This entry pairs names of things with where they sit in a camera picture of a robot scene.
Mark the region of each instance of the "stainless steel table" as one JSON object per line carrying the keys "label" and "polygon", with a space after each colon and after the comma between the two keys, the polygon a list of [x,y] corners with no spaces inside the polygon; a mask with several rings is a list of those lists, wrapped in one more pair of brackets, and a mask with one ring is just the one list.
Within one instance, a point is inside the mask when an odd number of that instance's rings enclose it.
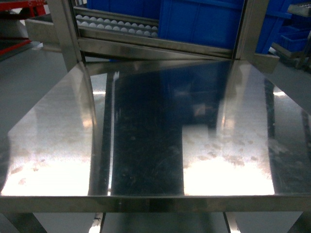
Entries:
{"label": "stainless steel table", "polygon": [[0,212],[311,209],[310,115],[246,61],[79,63],[0,149]]}

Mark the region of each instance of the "shelving unit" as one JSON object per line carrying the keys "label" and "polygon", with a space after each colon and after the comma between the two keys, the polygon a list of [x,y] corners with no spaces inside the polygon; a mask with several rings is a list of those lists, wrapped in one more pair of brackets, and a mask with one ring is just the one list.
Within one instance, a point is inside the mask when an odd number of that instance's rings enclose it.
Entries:
{"label": "shelving unit", "polygon": [[[46,4],[44,0],[0,1],[0,20],[23,20],[44,15],[44,4]],[[19,14],[10,13],[11,10],[17,8],[22,8]],[[0,55],[6,54],[31,42],[31,40],[25,37],[0,37],[0,41],[3,44],[0,49]]]}

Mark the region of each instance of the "blue storage bin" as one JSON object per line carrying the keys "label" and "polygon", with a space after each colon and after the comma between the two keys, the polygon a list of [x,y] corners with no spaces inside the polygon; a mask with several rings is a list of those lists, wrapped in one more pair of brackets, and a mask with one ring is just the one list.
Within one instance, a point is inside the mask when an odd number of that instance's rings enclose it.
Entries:
{"label": "blue storage bin", "polygon": [[292,28],[297,29],[298,31],[310,31],[311,30],[311,22],[299,23],[291,25]]}
{"label": "blue storage bin", "polygon": [[276,42],[277,44],[280,44],[282,35],[288,35],[288,34],[291,34],[291,33],[298,32],[298,31],[299,30],[297,28],[294,28],[292,26],[283,26],[278,31],[278,34],[276,35],[276,38],[274,39],[274,42]]}
{"label": "blue storage bin", "polygon": [[267,12],[263,21],[256,53],[267,54],[272,43],[277,37],[282,24],[286,18],[291,18],[291,14],[282,12]]}
{"label": "blue storage bin", "polygon": [[160,38],[233,49],[244,0],[162,0]]}
{"label": "blue storage bin", "polygon": [[307,22],[311,22],[311,17],[303,17],[303,16],[297,16],[297,15],[293,15],[292,17],[292,22],[295,23],[307,23]]}
{"label": "blue storage bin", "polygon": [[308,31],[283,35],[280,45],[291,52],[302,51],[307,43],[308,35]]}
{"label": "blue storage bin", "polygon": [[161,0],[87,0],[89,9],[159,19]]}
{"label": "blue storage bin", "polygon": [[288,7],[293,0],[270,0],[267,12],[287,12]]}

